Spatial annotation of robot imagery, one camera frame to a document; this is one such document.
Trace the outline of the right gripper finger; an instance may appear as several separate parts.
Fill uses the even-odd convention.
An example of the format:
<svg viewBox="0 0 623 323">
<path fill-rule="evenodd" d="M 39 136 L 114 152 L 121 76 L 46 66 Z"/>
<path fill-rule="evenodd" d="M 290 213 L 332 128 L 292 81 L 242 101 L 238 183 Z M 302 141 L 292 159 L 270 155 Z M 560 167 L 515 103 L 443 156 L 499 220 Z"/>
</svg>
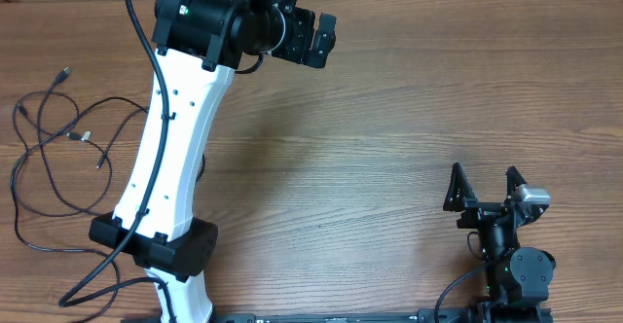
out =
<svg viewBox="0 0 623 323">
<path fill-rule="evenodd" d="M 477 201 L 478 198 L 468 183 L 461 164 L 455 162 L 452 166 L 450 184 L 444 199 L 443 210 L 462 212 L 472 207 Z"/>
<path fill-rule="evenodd" d="M 509 197 L 511 197 L 520 186 L 526 184 L 526 180 L 523 178 L 519 170 L 514 165 L 511 165 L 507 168 L 505 175 L 506 191 Z"/>
</svg>

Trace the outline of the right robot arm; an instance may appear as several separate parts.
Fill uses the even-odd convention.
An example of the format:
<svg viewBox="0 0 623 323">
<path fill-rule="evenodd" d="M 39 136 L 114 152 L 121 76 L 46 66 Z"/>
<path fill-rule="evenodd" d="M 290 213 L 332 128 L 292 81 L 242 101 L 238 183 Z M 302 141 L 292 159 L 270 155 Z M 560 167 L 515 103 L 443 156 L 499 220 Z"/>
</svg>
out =
<svg viewBox="0 0 623 323">
<path fill-rule="evenodd" d="M 476 197 L 460 163 L 452 166 L 445 211 L 457 212 L 457 227 L 477 235 L 481 266 L 448 285 L 433 309 L 436 322 L 552 323 L 554 317 L 541 303 L 549 298 L 556 260 L 549 252 L 523 247 L 518 229 L 538 220 L 550 205 L 549 193 L 528 184 L 518 169 L 506 170 L 506 197 L 484 202 Z M 482 272 L 488 296 L 457 313 L 441 309 L 458 284 Z"/>
</svg>

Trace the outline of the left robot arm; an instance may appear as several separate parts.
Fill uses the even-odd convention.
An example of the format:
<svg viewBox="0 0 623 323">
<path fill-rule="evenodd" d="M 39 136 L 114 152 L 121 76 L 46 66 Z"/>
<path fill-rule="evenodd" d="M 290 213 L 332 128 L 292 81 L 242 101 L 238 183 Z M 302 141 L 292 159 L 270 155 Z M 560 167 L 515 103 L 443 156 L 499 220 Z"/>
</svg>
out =
<svg viewBox="0 0 623 323">
<path fill-rule="evenodd" d="M 218 106 L 244 54 L 323 67 L 336 20 L 297 0 L 156 0 L 155 17 L 157 70 L 134 168 L 90 238 L 146 270 L 164 322 L 206 322 L 203 271 L 218 230 L 194 216 L 193 197 Z"/>
</svg>

